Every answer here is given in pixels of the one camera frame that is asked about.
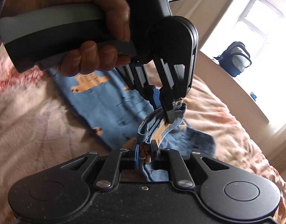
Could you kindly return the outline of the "person's left hand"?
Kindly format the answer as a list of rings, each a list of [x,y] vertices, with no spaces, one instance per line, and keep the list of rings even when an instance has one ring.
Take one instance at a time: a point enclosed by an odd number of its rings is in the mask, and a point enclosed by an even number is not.
[[[129,42],[130,8],[126,0],[6,0],[2,9],[3,17],[10,17],[45,7],[87,3],[98,4],[107,15],[107,24],[116,39]],[[62,75],[70,77],[76,74],[90,74],[94,71],[109,71],[130,62],[128,56],[119,56],[116,48],[106,45],[98,48],[94,41],[84,42],[80,48],[70,51],[56,69]]]

